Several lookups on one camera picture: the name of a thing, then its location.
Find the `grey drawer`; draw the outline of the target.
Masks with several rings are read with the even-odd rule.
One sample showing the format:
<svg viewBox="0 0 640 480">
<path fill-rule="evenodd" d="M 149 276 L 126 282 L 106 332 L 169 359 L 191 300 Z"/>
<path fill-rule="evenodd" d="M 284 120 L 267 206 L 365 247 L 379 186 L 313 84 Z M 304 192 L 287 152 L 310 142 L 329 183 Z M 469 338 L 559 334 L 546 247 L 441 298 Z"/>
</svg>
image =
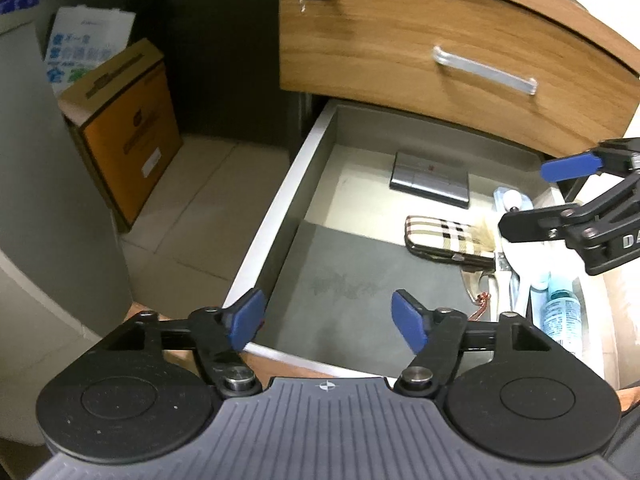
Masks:
<svg viewBox="0 0 640 480">
<path fill-rule="evenodd" d="M 462 166 L 470 203 L 457 207 L 395 191 L 397 154 Z M 495 224 L 505 186 L 538 207 L 563 203 L 539 177 L 537 154 L 404 113 L 331 101 L 273 199 L 228 300 L 253 287 L 267 299 L 264 325 L 246 348 L 266 374 L 394 378 L 412 358 L 390 314 L 405 289 L 429 308 L 472 312 L 460 270 L 411 255 L 405 221 L 429 216 Z"/>
</svg>

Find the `wooden upper drawer front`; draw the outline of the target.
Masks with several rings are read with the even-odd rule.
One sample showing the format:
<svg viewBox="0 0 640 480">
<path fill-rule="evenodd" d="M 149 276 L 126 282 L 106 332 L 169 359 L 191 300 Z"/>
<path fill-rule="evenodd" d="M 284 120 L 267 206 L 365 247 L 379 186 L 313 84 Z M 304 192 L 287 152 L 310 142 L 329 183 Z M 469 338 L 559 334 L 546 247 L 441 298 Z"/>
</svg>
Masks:
<svg viewBox="0 0 640 480">
<path fill-rule="evenodd" d="M 280 84 L 553 156 L 623 136 L 639 51 L 572 0 L 279 0 Z"/>
</svg>

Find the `white plastic packet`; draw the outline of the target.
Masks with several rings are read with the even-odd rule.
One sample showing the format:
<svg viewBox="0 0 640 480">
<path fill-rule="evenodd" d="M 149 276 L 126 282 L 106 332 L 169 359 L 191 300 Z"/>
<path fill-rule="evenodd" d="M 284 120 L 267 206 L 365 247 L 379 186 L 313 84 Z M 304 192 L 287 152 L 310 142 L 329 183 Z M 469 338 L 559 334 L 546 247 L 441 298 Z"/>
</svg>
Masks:
<svg viewBox="0 0 640 480">
<path fill-rule="evenodd" d="M 492 196 L 494 196 L 494 209 L 497 220 L 500 220 L 508 212 L 532 210 L 534 208 L 532 200 L 516 188 L 498 186 Z"/>
</svg>

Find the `plaid beige pouch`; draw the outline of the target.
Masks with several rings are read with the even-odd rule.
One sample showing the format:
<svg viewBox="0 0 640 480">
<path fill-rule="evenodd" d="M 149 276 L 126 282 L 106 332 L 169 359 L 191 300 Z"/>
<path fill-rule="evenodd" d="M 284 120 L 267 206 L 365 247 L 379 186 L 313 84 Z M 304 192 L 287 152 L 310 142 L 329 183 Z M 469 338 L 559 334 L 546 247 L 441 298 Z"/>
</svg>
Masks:
<svg viewBox="0 0 640 480">
<path fill-rule="evenodd" d="M 486 222 L 408 216 L 404 240 L 413 255 L 434 261 L 489 268 L 495 260 L 495 237 Z"/>
</svg>

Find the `small clear blue-label bottle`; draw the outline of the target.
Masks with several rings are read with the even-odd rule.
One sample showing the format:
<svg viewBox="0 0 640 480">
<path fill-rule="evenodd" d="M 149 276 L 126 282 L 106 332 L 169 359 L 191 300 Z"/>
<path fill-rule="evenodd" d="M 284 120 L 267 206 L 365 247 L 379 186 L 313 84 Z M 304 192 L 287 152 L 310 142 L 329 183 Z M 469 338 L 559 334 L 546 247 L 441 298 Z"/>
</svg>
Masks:
<svg viewBox="0 0 640 480">
<path fill-rule="evenodd" d="M 541 329 L 566 351 L 582 354 L 582 305 L 567 284 L 548 286 L 548 299 L 541 309 Z"/>
</svg>

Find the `grey metal card case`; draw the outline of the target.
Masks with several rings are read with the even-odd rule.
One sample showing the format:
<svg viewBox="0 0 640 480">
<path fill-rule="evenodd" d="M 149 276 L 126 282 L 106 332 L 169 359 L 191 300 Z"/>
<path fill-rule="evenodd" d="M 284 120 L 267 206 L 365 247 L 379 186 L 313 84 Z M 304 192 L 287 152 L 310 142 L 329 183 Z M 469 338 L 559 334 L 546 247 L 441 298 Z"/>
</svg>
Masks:
<svg viewBox="0 0 640 480">
<path fill-rule="evenodd" d="M 470 206 L 469 173 L 462 167 L 397 152 L 390 188 L 461 208 Z"/>
</svg>

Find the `grey side cabinet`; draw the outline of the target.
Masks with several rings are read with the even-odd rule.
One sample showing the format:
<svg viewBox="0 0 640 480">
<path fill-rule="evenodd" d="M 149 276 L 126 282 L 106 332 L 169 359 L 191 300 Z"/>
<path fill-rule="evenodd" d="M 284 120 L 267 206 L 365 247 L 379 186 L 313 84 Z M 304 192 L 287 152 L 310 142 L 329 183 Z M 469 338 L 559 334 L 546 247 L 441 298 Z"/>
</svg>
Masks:
<svg viewBox="0 0 640 480">
<path fill-rule="evenodd" d="M 1 15 L 1 437 L 33 446 L 40 390 L 132 303 L 113 217 L 47 80 L 36 14 Z"/>
</svg>

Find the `orange cardboard box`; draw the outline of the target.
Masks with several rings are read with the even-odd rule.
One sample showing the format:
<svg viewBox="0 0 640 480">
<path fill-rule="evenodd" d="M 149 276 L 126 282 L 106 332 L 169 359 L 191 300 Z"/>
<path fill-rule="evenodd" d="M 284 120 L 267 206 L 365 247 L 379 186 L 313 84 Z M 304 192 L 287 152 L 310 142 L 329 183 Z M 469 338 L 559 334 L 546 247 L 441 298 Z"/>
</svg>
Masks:
<svg viewBox="0 0 640 480">
<path fill-rule="evenodd" d="M 130 231 L 182 147 L 163 53 L 132 44 L 61 92 L 58 106 L 116 226 Z"/>
</svg>

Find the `white blue printed paper bag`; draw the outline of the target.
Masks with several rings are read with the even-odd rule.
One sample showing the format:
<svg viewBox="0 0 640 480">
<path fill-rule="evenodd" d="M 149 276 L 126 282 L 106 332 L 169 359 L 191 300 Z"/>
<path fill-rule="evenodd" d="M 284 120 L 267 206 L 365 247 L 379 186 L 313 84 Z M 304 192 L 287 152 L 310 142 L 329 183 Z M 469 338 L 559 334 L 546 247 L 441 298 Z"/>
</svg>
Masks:
<svg viewBox="0 0 640 480">
<path fill-rule="evenodd" d="M 58 96 L 78 79 L 126 49 L 134 12 L 62 6 L 55 15 L 44 62 Z"/>
</svg>

